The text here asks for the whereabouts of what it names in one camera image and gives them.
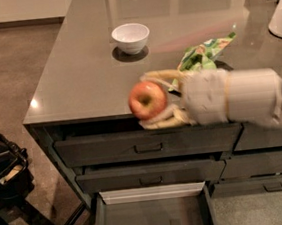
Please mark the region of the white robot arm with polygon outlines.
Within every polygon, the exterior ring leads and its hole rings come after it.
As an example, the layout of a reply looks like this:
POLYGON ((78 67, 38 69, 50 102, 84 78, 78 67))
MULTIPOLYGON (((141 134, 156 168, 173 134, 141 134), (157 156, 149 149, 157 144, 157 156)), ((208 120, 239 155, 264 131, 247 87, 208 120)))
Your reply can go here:
POLYGON ((282 129, 282 78, 272 69, 206 69, 196 71, 148 71, 142 79, 180 93, 179 104, 142 120, 148 130, 180 125, 249 122, 264 128, 282 129))

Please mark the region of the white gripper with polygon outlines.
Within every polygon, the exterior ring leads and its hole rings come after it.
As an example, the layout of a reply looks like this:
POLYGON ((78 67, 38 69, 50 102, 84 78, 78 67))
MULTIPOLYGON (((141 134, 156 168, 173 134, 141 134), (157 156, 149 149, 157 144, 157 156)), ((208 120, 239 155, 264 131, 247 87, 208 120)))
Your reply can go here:
POLYGON ((141 120, 139 125, 147 130, 180 127, 181 125, 209 125, 228 121, 226 113, 226 80, 229 72, 223 69, 187 72, 180 70, 148 71, 141 81, 153 81, 177 90, 181 80, 182 106, 169 105, 150 120, 141 120))

